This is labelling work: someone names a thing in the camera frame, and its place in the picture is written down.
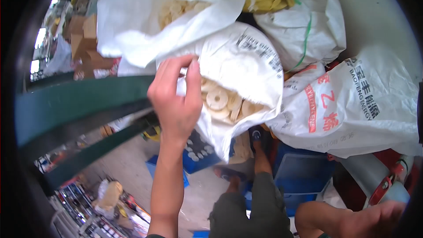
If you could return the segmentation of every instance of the foot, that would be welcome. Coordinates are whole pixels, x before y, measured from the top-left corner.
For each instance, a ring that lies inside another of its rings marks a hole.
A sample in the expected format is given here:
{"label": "foot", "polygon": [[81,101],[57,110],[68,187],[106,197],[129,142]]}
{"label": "foot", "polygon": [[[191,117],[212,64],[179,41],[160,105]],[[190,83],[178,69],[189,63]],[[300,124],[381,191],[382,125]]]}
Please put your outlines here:
{"label": "foot", "polygon": [[257,126],[252,127],[250,130],[251,130],[251,139],[252,139],[252,141],[259,141],[259,140],[262,139],[261,130],[258,129]]}
{"label": "foot", "polygon": [[245,174],[229,168],[215,167],[213,171],[217,177],[222,178],[231,183],[240,183],[241,181],[244,181],[246,179]]}

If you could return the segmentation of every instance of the gray metal pipe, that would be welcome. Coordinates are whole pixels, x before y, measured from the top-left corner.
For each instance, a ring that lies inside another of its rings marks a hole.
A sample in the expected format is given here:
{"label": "gray metal pipe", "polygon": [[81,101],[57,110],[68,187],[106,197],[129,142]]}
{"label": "gray metal pipe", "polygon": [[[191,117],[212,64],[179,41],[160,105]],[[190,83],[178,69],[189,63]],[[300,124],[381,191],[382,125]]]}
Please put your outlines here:
{"label": "gray metal pipe", "polygon": [[379,203],[388,200],[396,200],[407,203],[409,199],[410,194],[408,194],[407,190],[404,188],[404,185],[397,181],[392,184]]}
{"label": "gray metal pipe", "polygon": [[[409,166],[413,164],[412,156],[401,156]],[[370,198],[382,180],[390,174],[389,169],[373,154],[350,156],[346,159],[338,158],[338,161],[347,169],[367,198]],[[410,195],[401,182],[394,182],[380,202],[396,200],[408,202]]]}
{"label": "gray metal pipe", "polygon": [[389,169],[373,154],[338,158],[354,178],[367,198],[373,194],[382,180],[389,175]]}

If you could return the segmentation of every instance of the shorts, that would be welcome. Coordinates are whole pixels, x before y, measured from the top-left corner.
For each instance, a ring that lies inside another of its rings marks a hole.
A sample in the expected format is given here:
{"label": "shorts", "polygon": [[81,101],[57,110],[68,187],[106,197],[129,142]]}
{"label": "shorts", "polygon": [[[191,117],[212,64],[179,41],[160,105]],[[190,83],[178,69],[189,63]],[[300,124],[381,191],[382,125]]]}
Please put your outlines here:
{"label": "shorts", "polygon": [[271,174],[258,173],[252,186],[250,219],[240,193],[223,193],[210,213],[209,238],[292,238],[283,196]]}

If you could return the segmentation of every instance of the red metal bracket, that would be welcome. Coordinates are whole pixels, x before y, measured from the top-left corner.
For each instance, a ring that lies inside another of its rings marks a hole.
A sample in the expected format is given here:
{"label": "red metal bracket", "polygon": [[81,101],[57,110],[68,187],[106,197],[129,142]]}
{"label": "red metal bracket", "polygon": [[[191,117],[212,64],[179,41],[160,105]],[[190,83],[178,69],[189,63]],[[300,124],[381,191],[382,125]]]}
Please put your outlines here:
{"label": "red metal bracket", "polygon": [[381,201],[388,189],[392,186],[392,183],[400,179],[404,169],[405,168],[400,163],[396,163],[395,166],[391,168],[390,174],[382,180],[382,182],[379,184],[379,186],[377,186],[373,194],[370,196],[370,206],[374,206]]}

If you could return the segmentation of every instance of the leg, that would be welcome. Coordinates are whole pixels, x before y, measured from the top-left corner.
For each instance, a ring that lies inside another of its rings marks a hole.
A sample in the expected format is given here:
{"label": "leg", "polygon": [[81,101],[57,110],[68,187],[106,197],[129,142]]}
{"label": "leg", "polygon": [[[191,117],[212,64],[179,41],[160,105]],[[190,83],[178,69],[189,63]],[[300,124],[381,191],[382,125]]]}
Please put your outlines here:
{"label": "leg", "polygon": [[252,186],[250,219],[259,222],[268,230],[268,236],[292,237],[289,230],[290,221],[286,216],[283,197],[276,188],[272,177],[272,167],[267,160],[256,130],[253,131],[253,146],[256,150],[254,172],[256,177]]}
{"label": "leg", "polygon": [[[221,170],[214,173],[221,177]],[[213,206],[210,213],[210,238],[214,237],[248,237],[248,218],[245,213],[245,199],[239,192],[240,178],[229,178],[229,187]]]}

